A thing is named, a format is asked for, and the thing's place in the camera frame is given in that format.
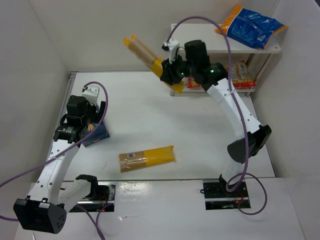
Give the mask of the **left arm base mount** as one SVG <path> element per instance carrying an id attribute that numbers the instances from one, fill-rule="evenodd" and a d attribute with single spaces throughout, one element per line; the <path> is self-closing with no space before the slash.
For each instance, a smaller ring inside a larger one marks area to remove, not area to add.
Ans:
<path id="1" fill-rule="evenodd" d="M 83 207 L 89 213 L 98 213 L 102 208 L 102 212 L 114 212 L 116 182 L 99 181 L 100 192 L 93 198 L 83 197 L 77 205 Z"/>

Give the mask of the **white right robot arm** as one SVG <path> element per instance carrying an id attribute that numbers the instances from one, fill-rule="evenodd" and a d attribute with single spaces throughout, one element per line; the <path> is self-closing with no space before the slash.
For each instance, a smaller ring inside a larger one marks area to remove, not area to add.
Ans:
<path id="1" fill-rule="evenodd" d="M 186 59 L 178 51 L 180 43 L 170 39 L 162 49 L 169 53 L 161 65 L 160 80 L 173 87 L 183 78 L 192 78 L 208 95 L 215 100 L 229 120 L 236 140 L 227 146 L 230 156 L 228 164 L 219 180 L 228 183 L 230 189 L 243 179 L 249 158 L 257 155 L 270 137 L 269 125 L 262 125 L 249 111 L 234 86 L 228 80 L 228 72 L 221 63 L 211 63 L 206 44 L 192 40 L 184 44 Z"/>

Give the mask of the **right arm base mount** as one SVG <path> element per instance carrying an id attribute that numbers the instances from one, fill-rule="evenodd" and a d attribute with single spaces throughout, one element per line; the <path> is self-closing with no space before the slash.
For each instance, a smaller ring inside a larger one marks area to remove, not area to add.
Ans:
<path id="1" fill-rule="evenodd" d="M 240 187 L 234 192 L 228 192 L 217 180 L 204 180 L 200 193 L 204 195 L 205 209 L 208 210 L 229 210 L 241 208 L 250 209 L 251 204 L 247 185 L 243 181 Z"/>

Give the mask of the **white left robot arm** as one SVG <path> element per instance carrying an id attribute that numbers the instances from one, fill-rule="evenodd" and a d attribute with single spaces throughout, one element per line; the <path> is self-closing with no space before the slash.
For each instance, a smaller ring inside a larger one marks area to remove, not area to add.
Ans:
<path id="1" fill-rule="evenodd" d="M 58 234 L 65 225 L 67 213 L 78 201 L 97 198 L 101 188 L 95 176 L 80 174 L 68 188 L 61 190 L 61 186 L 80 144 L 92 134 L 89 125 L 101 124 L 106 108 L 105 101 L 97 104 L 84 96 L 69 97 L 66 114 L 54 132 L 49 159 L 27 196 L 18 198 L 13 205 L 24 230 Z"/>

